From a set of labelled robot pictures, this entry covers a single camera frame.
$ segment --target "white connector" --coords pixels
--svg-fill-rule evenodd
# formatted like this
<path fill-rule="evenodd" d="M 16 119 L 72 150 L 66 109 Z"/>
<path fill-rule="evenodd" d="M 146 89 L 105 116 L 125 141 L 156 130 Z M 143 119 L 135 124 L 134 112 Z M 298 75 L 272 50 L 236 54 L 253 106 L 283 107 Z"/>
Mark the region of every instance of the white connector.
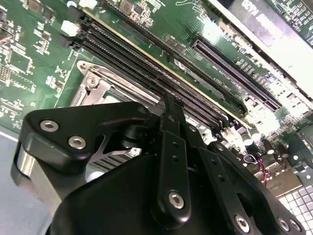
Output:
<path fill-rule="evenodd" d="M 98 4 L 98 2 L 96 0 L 80 0 L 79 1 L 79 5 L 81 7 L 88 7 L 91 10 L 93 10 L 97 4 Z"/>
<path fill-rule="evenodd" d="M 63 21 L 61 30 L 70 37 L 74 37 L 79 32 L 80 26 L 72 23 L 71 21 Z"/>

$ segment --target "gray surface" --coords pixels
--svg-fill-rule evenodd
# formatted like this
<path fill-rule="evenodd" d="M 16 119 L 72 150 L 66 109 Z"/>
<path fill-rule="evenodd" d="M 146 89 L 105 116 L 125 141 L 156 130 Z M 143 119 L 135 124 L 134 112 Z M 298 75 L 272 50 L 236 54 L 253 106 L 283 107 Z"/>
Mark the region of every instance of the gray surface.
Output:
<path fill-rule="evenodd" d="M 17 137 L 5 129 L 0 131 Z M 0 235 L 43 235 L 50 223 L 48 209 L 15 186 L 10 177 L 15 148 L 15 141 L 0 135 Z"/>

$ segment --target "red wire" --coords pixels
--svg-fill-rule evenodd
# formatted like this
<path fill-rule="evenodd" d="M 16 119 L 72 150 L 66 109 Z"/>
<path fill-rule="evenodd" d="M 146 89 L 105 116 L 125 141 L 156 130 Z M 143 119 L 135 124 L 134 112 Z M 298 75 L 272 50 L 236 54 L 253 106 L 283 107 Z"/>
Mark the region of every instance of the red wire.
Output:
<path fill-rule="evenodd" d="M 265 169 L 261 158 L 259 159 L 259 167 L 260 167 L 260 171 L 263 173 L 263 181 L 264 181 L 264 185 L 266 186 L 267 177 L 270 176 L 270 173 L 268 170 Z"/>

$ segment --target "silver screw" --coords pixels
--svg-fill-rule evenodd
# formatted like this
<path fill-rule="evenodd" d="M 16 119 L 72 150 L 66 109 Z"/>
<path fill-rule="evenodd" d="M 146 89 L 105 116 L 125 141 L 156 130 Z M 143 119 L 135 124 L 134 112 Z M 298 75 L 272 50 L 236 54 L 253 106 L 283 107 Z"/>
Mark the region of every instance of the silver screw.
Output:
<path fill-rule="evenodd" d="M 83 149 L 86 147 L 86 141 L 80 136 L 72 136 L 68 139 L 68 144 L 75 149 Z"/>
<path fill-rule="evenodd" d="M 89 86 L 89 87 L 96 87 L 97 85 L 98 85 L 98 81 L 94 77 L 89 77 L 87 79 L 87 86 Z"/>
<path fill-rule="evenodd" d="M 219 151 L 223 151 L 223 150 L 224 150 L 224 149 L 223 149 L 223 146 L 221 146 L 220 144 L 217 144 L 216 147 L 217 147 L 217 149 L 218 149 Z"/>
<path fill-rule="evenodd" d="M 182 209 L 184 207 L 184 199 L 177 192 L 170 192 L 168 199 L 176 209 Z"/>
<path fill-rule="evenodd" d="M 283 220 L 282 218 L 277 218 L 278 222 L 279 222 L 279 225 L 280 227 L 282 227 L 285 231 L 289 231 L 290 228 L 288 226 L 288 224 L 285 222 L 285 220 Z"/>
<path fill-rule="evenodd" d="M 55 132 L 55 131 L 59 130 L 59 125 L 55 121 L 44 120 L 40 123 L 40 128 L 43 131 Z"/>
<path fill-rule="evenodd" d="M 196 131 L 197 131 L 197 129 L 196 129 L 194 126 L 192 126 L 192 125 L 189 126 L 189 129 L 190 129 L 192 132 L 196 132 Z"/>
<path fill-rule="evenodd" d="M 173 118 L 172 115 L 169 115 L 169 116 L 168 116 L 168 119 L 169 119 L 170 121 L 175 121 L 175 119 Z"/>
<path fill-rule="evenodd" d="M 244 233 L 246 234 L 249 233 L 250 226 L 248 222 L 241 215 L 239 214 L 235 215 L 235 222 Z"/>
<path fill-rule="evenodd" d="M 147 113 L 147 111 L 143 107 L 140 107 L 138 109 L 138 111 L 141 112 L 142 114 L 146 114 Z"/>
<path fill-rule="evenodd" d="M 300 226 L 292 219 L 290 219 L 290 223 L 293 225 L 293 227 L 298 231 L 301 232 Z"/>

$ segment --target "capacitor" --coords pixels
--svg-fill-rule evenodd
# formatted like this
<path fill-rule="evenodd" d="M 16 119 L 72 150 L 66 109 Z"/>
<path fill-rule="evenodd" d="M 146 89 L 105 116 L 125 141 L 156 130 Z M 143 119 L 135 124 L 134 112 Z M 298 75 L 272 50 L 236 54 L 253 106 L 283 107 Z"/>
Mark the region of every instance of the capacitor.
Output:
<path fill-rule="evenodd" d="M 260 155 L 260 149 L 256 144 L 251 144 L 250 146 L 246 147 L 246 151 L 248 154 L 253 155 L 253 156 L 258 156 Z"/>
<path fill-rule="evenodd" d="M 67 1 L 67 7 L 68 7 L 68 8 L 69 8 L 70 6 L 78 7 L 78 3 L 79 3 L 79 0 Z"/>
<path fill-rule="evenodd" d="M 285 148 L 285 146 L 283 144 L 280 144 L 277 146 L 277 152 L 278 152 L 279 156 L 282 158 L 289 157 L 287 149 Z"/>
<path fill-rule="evenodd" d="M 241 135 L 241 138 L 243 139 L 244 145 L 245 146 L 249 146 L 253 144 L 253 140 L 251 138 L 251 136 L 248 133 L 243 133 Z"/>
<path fill-rule="evenodd" d="M 263 141 L 263 146 L 267 152 L 267 154 L 273 154 L 274 148 L 272 147 L 271 143 L 268 140 Z"/>
<path fill-rule="evenodd" d="M 261 134 L 258 131 L 258 129 L 256 129 L 256 127 L 251 128 L 250 135 L 251 135 L 254 142 L 259 142 L 261 139 Z"/>

